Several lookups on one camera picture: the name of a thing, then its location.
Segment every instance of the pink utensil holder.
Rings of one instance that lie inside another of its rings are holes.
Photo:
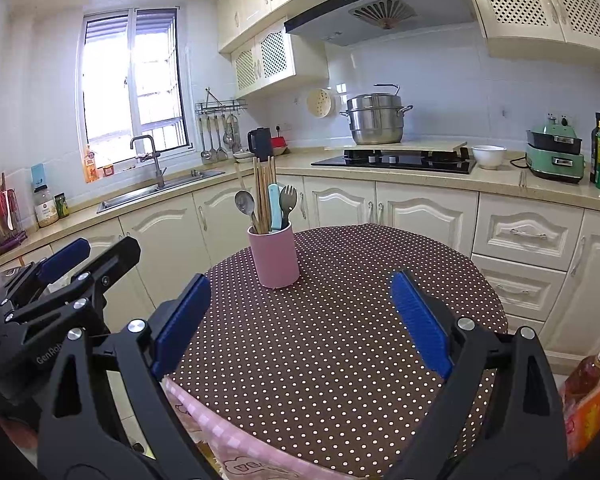
[[[298,280],[300,267],[291,224],[267,235],[254,234],[253,226],[250,226],[247,233],[260,285],[283,288]]]

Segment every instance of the blue gripper pad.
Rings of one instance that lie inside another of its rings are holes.
[[[403,272],[394,274],[391,297],[425,364],[446,380],[453,368],[448,338],[416,285]]]
[[[177,300],[165,301],[152,314],[152,331],[161,327],[154,339],[151,366],[158,381],[176,371],[210,304],[211,284],[206,276],[197,274]]]
[[[49,285],[62,278],[74,267],[80,265],[89,257],[91,247],[84,238],[78,238],[67,247],[60,249],[56,254],[46,259],[40,265],[38,279],[40,283]]]

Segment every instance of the window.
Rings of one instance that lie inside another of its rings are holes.
[[[87,16],[82,50],[83,142],[101,168],[189,144],[178,68],[177,9]]]

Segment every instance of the window pane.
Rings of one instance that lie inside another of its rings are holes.
[[[84,120],[98,167],[136,156],[129,148],[127,22],[127,16],[116,16],[87,23],[82,56]]]
[[[134,61],[142,132],[155,137],[158,150],[185,146],[175,9],[138,10]]]

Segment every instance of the round table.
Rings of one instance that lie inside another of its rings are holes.
[[[430,238],[376,224],[296,234],[292,286],[260,285],[246,248],[208,272],[206,313],[172,379],[261,442],[357,477],[384,474],[442,385],[390,297],[407,267],[457,316],[496,332],[507,321],[471,260]],[[470,444],[491,391],[486,372],[456,449]]]

